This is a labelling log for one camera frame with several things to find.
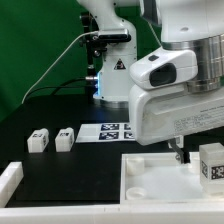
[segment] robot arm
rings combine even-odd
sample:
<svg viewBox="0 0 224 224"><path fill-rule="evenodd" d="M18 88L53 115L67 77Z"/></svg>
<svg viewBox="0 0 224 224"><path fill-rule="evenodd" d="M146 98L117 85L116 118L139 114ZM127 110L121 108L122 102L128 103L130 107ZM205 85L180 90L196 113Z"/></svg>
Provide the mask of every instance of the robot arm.
<svg viewBox="0 0 224 224"><path fill-rule="evenodd" d="M131 66L129 117L142 145L224 125L223 0L142 0L162 47Z"/></svg>
<svg viewBox="0 0 224 224"><path fill-rule="evenodd" d="M139 0L77 0L94 17L99 27L96 41L107 44L102 52L103 66L98 73L94 101L109 107L127 107L133 82L130 66L137 60L136 29L115 13L115 7L139 5Z"/></svg>

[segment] green screen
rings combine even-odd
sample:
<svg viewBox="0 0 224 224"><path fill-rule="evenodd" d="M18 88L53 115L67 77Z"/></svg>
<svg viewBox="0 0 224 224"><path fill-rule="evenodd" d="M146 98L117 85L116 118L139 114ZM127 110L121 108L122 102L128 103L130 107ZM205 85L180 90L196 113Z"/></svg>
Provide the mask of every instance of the green screen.
<svg viewBox="0 0 224 224"><path fill-rule="evenodd" d="M83 33L79 16L84 11L74 0L0 0L0 120L21 104L26 91ZM116 12L137 29L138 58L158 48L147 22L140 18L139 7L118 8ZM37 88L85 77L86 61L85 48L76 44ZM63 90L60 94L68 92L71 91Z"/></svg>

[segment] black table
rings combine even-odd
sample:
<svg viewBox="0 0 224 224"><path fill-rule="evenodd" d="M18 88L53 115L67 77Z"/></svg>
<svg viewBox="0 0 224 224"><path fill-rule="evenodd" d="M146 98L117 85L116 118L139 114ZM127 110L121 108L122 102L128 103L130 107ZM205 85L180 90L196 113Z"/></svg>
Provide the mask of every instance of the black table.
<svg viewBox="0 0 224 224"><path fill-rule="evenodd" d="M7 207L119 203L123 153L171 152L167 142L140 146L136 142L76 143L71 152L56 152L62 128L77 135L81 124L128 122L127 109L89 104L84 95L40 96L29 99L0 124L0 167L22 161L24 178ZM36 129L49 130L43 153L30 154L27 139ZM185 146L224 142L224 129L185 137Z"/></svg>

